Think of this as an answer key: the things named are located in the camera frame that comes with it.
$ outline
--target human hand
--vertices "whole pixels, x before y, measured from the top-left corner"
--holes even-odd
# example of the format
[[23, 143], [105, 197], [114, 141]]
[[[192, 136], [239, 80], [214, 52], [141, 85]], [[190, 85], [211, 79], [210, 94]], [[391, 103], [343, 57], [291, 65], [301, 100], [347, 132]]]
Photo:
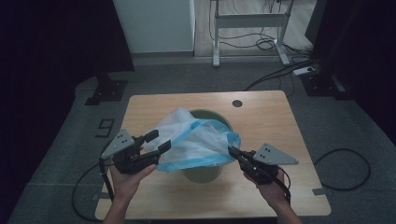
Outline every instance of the human hand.
[[152, 164], [135, 175], [123, 175], [115, 166], [110, 166], [111, 178], [114, 187], [114, 200], [129, 204], [136, 194], [140, 181], [151, 174], [156, 168]]
[[[244, 176], [246, 179], [250, 180], [256, 185], [256, 188], [259, 189], [262, 197], [274, 210], [276, 210], [279, 206], [289, 204], [285, 198], [285, 192], [277, 183], [272, 182], [271, 184], [258, 185], [245, 173]], [[284, 172], [281, 169], [278, 170], [276, 178], [278, 178], [282, 183], [285, 182]]]

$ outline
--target translucent blue plastic bag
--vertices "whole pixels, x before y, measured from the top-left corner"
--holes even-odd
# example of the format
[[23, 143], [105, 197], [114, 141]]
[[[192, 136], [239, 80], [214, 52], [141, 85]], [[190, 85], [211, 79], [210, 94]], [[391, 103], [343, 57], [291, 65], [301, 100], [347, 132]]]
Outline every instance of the translucent blue plastic bag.
[[160, 136], [143, 145], [146, 151], [172, 141], [172, 148], [161, 155], [158, 170], [169, 172], [198, 166], [217, 166], [234, 161], [228, 146], [240, 147], [238, 133], [215, 119], [196, 119], [190, 111], [178, 107], [153, 130]]

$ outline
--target white wall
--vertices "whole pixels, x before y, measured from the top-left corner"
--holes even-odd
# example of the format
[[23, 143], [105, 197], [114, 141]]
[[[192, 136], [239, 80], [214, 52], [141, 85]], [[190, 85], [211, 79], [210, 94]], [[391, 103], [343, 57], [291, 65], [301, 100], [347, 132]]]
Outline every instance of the white wall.
[[192, 0], [113, 0], [131, 53], [193, 51]]

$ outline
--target green bucket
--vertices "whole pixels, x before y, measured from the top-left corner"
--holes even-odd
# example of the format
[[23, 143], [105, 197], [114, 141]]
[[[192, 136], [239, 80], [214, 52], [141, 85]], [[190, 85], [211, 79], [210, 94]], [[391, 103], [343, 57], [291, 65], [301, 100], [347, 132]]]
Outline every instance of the green bucket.
[[[233, 130], [230, 122], [217, 112], [205, 109], [195, 109], [190, 112], [196, 119], [215, 119], [225, 124], [231, 131]], [[190, 181], [199, 184], [215, 180], [220, 175], [220, 172], [221, 166], [201, 166], [183, 170], [184, 176]]]

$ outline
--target wooden table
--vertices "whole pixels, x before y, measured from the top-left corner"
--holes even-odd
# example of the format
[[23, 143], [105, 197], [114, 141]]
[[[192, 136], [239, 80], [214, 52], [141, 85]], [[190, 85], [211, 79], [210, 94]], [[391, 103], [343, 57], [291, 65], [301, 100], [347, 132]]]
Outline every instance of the wooden table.
[[[239, 100], [242, 106], [233, 106]], [[291, 206], [298, 216], [327, 216], [331, 212], [317, 172], [283, 91], [213, 92], [136, 95], [131, 97], [122, 127], [141, 135], [176, 107], [208, 109], [220, 113], [240, 134], [242, 150], [257, 150], [267, 142], [299, 160], [282, 167], [291, 178]], [[104, 219], [111, 205], [100, 199], [96, 217]], [[255, 185], [246, 180], [237, 161], [222, 167], [207, 184], [188, 180], [181, 171], [154, 171], [140, 184], [127, 211], [127, 219], [275, 217]]]

